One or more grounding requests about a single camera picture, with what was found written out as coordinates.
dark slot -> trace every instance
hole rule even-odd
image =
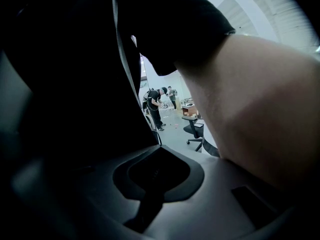
[[[184,182],[190,167],[164,149],[158,149],[129,169],[129,177],[145,190],[137,215],[124,225],[142,233],[157,216],[164,202],[165,192]]]
[[[262,228],[277,217],[277,214],[256,197],[246,186],[232,189],[232,193],[256,229]]]

black hole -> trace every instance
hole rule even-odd
[[[246,186],[235,188],[232,190],[232,193],[256,229],[262,228],[277,217],[277,214],[267,207]]]
[[[165,193],[184,182],[190,167],[170,152],[159,149],[133,165],[129,177],[146,192],[156,190]]]

forearm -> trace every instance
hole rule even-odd
[[[155,105],[155,106],[158,106],[159,108],[161,107],[161,104],[158,103],[158,102],[156,102],[156,101],[152,101],[151,103],[152,103],[153,105]]]
[[[301,183],[318,161],[317,61],[230,36],[202,64],[176,66],[223,158],[280,189]]]

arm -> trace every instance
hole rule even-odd
[[[221,157],[289,190],[319,161],[320,64],[291,48],[230,36],[202,63],[175,63]]]
[[[157,103],[154,98],[152,98],[151,103],[152,103],[153,105],[156,105],[156,106],[158,106],[159,108],[161,108],[161,104]]]

